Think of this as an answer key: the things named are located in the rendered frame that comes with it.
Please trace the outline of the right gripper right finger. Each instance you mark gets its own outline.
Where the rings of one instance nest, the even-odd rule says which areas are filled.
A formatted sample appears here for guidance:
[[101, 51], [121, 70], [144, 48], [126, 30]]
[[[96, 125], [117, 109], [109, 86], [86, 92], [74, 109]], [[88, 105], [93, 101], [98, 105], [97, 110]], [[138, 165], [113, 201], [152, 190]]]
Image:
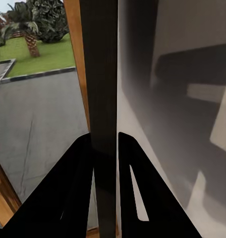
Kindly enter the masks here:
[[[137, 215], [132, 166], [150, 221]], [[119, 133], [122, 238], [202, 238], [137, 140]]]

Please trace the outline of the poster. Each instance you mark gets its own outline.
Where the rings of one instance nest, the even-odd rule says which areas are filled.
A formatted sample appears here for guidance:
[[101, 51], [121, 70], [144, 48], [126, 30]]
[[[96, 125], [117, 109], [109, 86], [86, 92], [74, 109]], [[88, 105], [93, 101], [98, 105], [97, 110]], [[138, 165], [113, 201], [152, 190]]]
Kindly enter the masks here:
[[118, 0], [79, 0], [100, 238], [116, 238]]

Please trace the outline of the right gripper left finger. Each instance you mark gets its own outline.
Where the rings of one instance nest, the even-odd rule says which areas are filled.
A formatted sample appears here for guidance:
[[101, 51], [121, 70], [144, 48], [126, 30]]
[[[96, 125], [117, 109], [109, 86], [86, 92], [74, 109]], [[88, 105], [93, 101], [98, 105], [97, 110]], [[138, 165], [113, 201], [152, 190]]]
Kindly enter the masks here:
[[91, 133], [80, 136], [0, 231], [0, 238], [86, 238]]

